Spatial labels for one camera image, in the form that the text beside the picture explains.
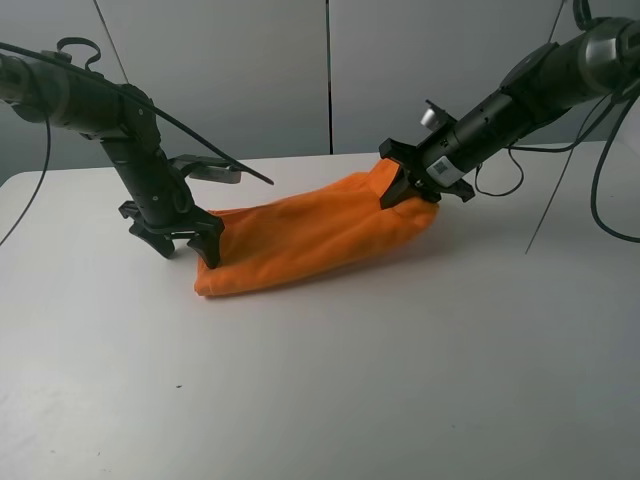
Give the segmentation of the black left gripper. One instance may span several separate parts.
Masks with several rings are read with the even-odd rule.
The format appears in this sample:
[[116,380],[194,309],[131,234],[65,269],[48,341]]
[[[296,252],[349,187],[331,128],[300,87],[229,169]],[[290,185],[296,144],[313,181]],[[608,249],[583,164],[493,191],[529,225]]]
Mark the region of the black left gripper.
[[131,196],[119,212],[133,221],[129,233],[162,257],[168,259],[175,252],[174,238],[187,238],[187,246],[215,269],[224,223],[197,207],[186,178],[169,160],[161,151],[117,151],[117,173]]

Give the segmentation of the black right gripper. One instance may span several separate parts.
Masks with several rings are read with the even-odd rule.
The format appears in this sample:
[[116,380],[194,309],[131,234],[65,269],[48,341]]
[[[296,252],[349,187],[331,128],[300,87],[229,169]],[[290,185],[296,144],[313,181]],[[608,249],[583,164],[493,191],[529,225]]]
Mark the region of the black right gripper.
[[439,203],[444,194],[471,200],[475,191],[463,177],[506,146],[512,136],[508,116],[514,112],[512,98],[488,97],[455,125],[431,132],[417,145],[385,140],[380,156],[398,169],[380,196],[380,208],[390,209],[413,196],[429,203]]

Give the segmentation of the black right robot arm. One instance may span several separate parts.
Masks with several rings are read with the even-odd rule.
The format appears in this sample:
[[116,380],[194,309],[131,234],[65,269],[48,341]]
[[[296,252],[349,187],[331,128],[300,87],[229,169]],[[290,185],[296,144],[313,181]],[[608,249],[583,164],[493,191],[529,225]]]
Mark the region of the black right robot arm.
[[416,146],[387,139],[382,158],[399,170],[382,194],[391,208],[411,195],[437,203],[451,194],[474,197],[464,176],[503,148],[551,124],[571,108],[618,94],[639,77],[639,24],[609,18],[564,43],[547,43],[516,65],[496,91],[456,119],[433,102]]

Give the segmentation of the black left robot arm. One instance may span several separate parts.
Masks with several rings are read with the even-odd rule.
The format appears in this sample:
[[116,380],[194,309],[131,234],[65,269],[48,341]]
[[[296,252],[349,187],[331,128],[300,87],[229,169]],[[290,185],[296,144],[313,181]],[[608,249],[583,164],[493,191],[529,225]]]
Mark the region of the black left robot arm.
[[145,94],[132,85],[103,85],[103,76],[68,70],[71,57],[47,51],[43,60],[24,55],[1,57],[1,99],[30,123],[45,123],[96,140],[106,152],[130,198],[119,212],[132,220],[130,233],[168,258],[184,239],[205,265],[220,261],[223,221],[195,204],[186,183],[221,161],[181,155],[168,158],[161,148],[156,116],[133,101]]

